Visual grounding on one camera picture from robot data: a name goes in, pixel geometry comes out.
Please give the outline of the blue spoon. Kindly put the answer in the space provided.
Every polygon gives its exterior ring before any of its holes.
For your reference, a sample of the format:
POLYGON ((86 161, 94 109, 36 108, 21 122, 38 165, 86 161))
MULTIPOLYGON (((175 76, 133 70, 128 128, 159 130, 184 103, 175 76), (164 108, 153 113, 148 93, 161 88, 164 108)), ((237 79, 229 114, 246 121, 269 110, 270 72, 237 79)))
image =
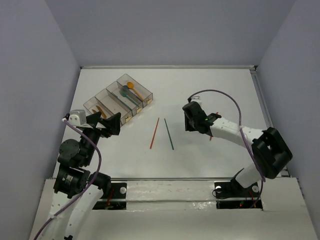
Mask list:
POLYGON ((135 89, 129 88, 125 85, 122 87, 122 90, 130 100, 138 99, 141 102, 143 101, 142 96, 135 89))

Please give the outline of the orange spoon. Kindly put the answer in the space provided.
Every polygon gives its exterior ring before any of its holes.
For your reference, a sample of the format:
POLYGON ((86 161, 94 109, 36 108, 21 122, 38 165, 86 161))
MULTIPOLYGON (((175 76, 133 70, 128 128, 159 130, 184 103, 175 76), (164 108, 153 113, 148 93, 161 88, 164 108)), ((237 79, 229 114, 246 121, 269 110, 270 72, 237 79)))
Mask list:
POLYGON ((130 82, 130 81, 128 81, 127 82, 127 87, 129 88, 129 89, 131 89, 131 90, 133 90, 135 93, 136 93, 136 95, 143 101, 144 100, 144 98, 138 93, 138 91, 135 89, 135 86, 134 86, 134 84, 132 83, 132 82, 130 82))

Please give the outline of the teal fork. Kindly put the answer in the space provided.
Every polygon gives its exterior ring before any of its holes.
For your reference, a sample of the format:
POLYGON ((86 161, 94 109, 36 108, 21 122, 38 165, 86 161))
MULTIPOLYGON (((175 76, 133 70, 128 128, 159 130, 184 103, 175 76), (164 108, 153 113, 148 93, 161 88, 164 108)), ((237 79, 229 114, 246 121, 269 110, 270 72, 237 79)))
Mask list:
POLYGON ((127 93, 125 91, 120 90, 119 91, 120 95, 124 98, 127 98, 129 101, 131 101, 133 104, 135 104, 136 106, 138 106, 139 104, 134 101, 130 96, 127 95, 127 93))

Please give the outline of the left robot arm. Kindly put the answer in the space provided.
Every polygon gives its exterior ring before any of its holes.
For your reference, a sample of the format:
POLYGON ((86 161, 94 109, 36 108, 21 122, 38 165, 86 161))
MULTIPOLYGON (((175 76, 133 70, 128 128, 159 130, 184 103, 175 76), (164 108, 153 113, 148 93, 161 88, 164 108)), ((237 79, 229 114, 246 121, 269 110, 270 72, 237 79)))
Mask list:
POLYGON ((67 113, 62 122, 80 134, 67 139, 58 150, 58 172, 48 219, 36 233, 36 240, 76 240, 90 212, 100 198, 112 195, 111 177, 100 172, 100 138, 117 136, 121 113, 103 118, 101 112, 86 115, 81 109, 67 113))

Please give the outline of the teal chopstick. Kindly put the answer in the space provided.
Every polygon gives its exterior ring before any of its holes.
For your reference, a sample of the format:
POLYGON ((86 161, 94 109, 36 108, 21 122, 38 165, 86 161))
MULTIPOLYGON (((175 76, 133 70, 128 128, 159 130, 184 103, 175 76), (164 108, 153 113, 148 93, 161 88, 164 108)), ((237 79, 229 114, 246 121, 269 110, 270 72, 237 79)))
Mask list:
POLYGON ((171 145, 171 149, 174 151, 175 148, 174 148, 174 144, 173 144, 173 141, 172 141, 172 137, 171 137, 171 134, 170 134, 170 130, 169 130, 166 118, 164 118, 164 123, 165 123, 165 127, 166 127, 166 130, 167 130, 167 134, 168 134, 169 142, 170 142, 170 145, 171 145))

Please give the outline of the orange chopstick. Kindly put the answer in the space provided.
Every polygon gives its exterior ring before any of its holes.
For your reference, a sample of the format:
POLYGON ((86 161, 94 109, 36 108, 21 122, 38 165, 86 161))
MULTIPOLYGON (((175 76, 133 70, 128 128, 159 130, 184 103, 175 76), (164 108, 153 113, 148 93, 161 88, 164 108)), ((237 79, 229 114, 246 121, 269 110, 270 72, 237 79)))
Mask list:
POLYGON ((154 141, 155 141, 155 137, 156 137, 156 133, 157 133, 159 121, 160 121, 160 118, 158 117, 158 118, 157 118, 157 121, 156 121, 155 128, 154 128, 154 132, 153 132, 153 135, 152 135, 152 139, 151 139, 151 142, 150 142, 150 146, 149 146, 149 149, 150 149, 150 150, 152 149, 153 144, 154 144, 154 141))

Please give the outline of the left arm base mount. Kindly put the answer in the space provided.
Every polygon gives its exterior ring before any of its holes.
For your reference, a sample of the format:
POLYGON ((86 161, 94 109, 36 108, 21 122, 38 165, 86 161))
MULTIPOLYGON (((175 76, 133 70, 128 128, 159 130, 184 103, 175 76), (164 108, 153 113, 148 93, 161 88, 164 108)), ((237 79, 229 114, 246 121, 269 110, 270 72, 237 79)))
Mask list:
POLYGON ((93 210, 125 210, 127 208, 127 183, 112 182, 111 190, 94 205, 93 210))

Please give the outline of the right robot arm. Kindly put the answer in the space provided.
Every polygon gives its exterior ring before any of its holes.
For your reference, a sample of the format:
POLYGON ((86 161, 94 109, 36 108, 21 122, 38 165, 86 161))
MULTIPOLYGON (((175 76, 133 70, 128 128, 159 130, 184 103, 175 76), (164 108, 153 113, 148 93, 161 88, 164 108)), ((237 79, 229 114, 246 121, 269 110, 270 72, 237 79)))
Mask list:
POLYGON ((246 148, 253 156, 253 163, 241 169, 223 190, 242 196, 260 180, 274 179, 292 160, 293 154, 280 132, 269 127, 255 129, 238 125, 219 114, 207 115, 196 101, 182 107, 185 130, 220 138, 246 148))

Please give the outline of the teal fork crosswise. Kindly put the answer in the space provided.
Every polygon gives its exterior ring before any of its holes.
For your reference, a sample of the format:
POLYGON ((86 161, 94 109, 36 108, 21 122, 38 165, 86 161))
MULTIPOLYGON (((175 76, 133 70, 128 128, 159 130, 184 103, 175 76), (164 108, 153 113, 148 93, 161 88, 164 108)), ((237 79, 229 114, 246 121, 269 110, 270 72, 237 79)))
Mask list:
POLYGON ((116 100, 118 101, 118 104, 124 108, 132 111, 133 109, 137 108, 135 104, 133 104, 130 100, 128 100, 126 97, 121 96, 119 91, 114 92, 109 92, 116 100))

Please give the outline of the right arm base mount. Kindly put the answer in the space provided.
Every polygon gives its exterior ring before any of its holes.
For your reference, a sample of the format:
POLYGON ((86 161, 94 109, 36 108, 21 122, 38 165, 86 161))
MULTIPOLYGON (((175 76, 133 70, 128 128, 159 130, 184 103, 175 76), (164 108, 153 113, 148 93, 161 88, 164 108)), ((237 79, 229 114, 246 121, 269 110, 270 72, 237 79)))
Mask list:
POLYGON ((214 183, 211 194, 216 199, 218 210, 263 209, 257 182, 248 188, 233 189, 230 181, 218 181, 214 183))

